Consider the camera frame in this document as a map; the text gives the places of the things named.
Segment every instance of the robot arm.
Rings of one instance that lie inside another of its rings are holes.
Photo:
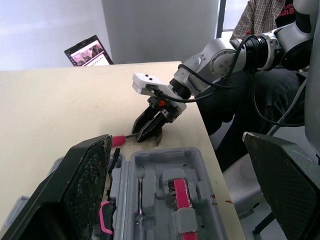
[[[241,39],[214,39],[202,52],[183,63],[191,71],[180,67],[169,85],[163,84],[155,76],[135,73],[133,88],[139,94],[151,96],[148,99],[149,107],[137,118],[132,129],[132,133],[139,133],[137,142],[152,137],[165,123],[172,123],[186,109],[183,101],[167,100],[157,93],[187,100],[191,96],[196,98],[209,87],[195,74],[214,83],[230,70],[233,73],[252,68],[270,70],[279,64],[289,70],[308,66],[319,0],[294,0],[293,5],[297,13],[296,22],[247,39],[242,43],[238,55],[236,52]]]

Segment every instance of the plaid shirt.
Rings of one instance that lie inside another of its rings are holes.
[[[247,34],[262,34],[276,29],[276,18],[285,2],[286,0],[249,0],[230,40],[243,39]]]

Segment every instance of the pink screwdriver handle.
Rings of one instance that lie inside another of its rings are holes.
[[[125,143],[126,143],[126,136],[124,135],[112,137],[112,147],[117,147]]]

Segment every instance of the window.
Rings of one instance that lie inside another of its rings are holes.
[[[223,39],[230,39],[233,30],[235,29],[245,7],[247,6],[247,3],[248,0],[221,0],[221,6],[225,6],[225,9],[223,7],[220,9],[220,11],[224,11],[224,19],[221,33],[221,37]]]

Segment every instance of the floor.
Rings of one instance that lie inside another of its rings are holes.
[[[255,236],[252,231],[269,213],[271,209],[264,200],[255,209],[254,213],[243,218],[240,222],[247,240],[287,240],[277,220],[271,222],[261,233]]]

